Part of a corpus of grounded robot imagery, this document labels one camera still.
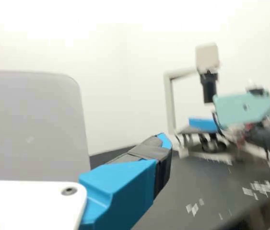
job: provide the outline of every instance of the black table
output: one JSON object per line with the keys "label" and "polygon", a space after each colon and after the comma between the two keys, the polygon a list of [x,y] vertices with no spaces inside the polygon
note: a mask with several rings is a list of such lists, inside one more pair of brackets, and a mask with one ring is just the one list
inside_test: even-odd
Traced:
{"label": "black table", "polygon": [[[258,200],[244,194],[243,187],[250,189],[254,181],[270,182],[270,169],[243,163],[229,166],[196,157],[180,159],[175,153],[168,184],[133,230],[230,229],[270,203],[270,193],[267,197],[257,192]],[[186,206],[196,203],[199,209],[193,215]]]}

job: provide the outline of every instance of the blue plastic part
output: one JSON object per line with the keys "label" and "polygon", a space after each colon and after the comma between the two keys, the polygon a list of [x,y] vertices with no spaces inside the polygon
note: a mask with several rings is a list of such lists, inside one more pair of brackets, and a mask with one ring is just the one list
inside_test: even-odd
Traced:
{"label": "blue plastic part", "polygon": [[105,164],[80,175],[88,199],[79,230],[131,229],[153,204],[156,164]]}
{"label": "blue plastic part", "polygon": [[213,119],[189,118],[189,125],[201,130],[218,133],[218,128]]}
{"label": "blue plastic part", "polygon": [[162,148],[170,150],[172,148],[172,143],[164,133],[160,133],[157,137],[163,142]]}

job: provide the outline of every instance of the screw hole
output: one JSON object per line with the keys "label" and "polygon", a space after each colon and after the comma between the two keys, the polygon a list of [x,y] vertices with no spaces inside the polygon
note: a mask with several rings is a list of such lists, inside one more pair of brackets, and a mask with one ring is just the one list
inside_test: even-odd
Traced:
{"label": "screw hole", "polygon": [[64,196],[70,196],[70,195],[75,194],[76,192],[77,192],[77,188],[67,187],[67,188],[62,190],[61,194]]}

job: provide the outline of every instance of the teal object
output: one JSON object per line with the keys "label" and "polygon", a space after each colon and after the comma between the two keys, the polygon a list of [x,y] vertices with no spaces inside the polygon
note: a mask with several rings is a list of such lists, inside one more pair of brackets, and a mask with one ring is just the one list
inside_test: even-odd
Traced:
{"label": "teal object", "polygon": [[156,164],[105,164],[81,174],[88,199],[79,230],[131,229],[153,204]]}
{"label": "teal object", "polygon": [[270,118],[270,93],[247,92],[229,96],[215,95],[213,102],[217,112],[218,123],[225,127],[233,124],[260,122]]}
{"label": "teal object", "polygon": [[189,125],[200,130],[218,133],[218,128],[213,119],[189,118]]}
{"label": "teal object", "polygon": [[170,150],[172,148],[172,143],[169,138],[164,134],[160,133],[157,135],[158,139],[162,141],[162,148]]}

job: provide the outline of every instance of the white wall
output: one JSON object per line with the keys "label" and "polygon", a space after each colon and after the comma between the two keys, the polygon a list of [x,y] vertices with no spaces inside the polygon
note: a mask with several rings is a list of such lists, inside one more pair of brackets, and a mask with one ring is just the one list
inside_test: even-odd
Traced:
{"label": "white wall", "polygon": [[[0,2],[0,69],[72,76],[90,154],[167,130],[163,72],[194,66],[196,45],[218,44],[219,93],[243,91],[248,78],[270,89],[270,0],[56,2]],[[175,95],[178,126],[208,116],[198,78]]]}
{"label": "white wall", "polygon": [[0,2],[0,69],[73,77],[82,90],[90,154],[133,143],[125,131],[130,104],[123,25],[98,22],[97,3],[44,2]]}
{"label": "white wall", "polygon": [[[196,45],[218,45],[219,94],[243,92],[249,78],[270,90],[270,0],[170,1],[151,15],[143,26],[128,30],[134,140],[167,130],[162,74],[194,67]],[[174,91],[177,127],[192,115],[211,116],[198,76],[174,82]]]}

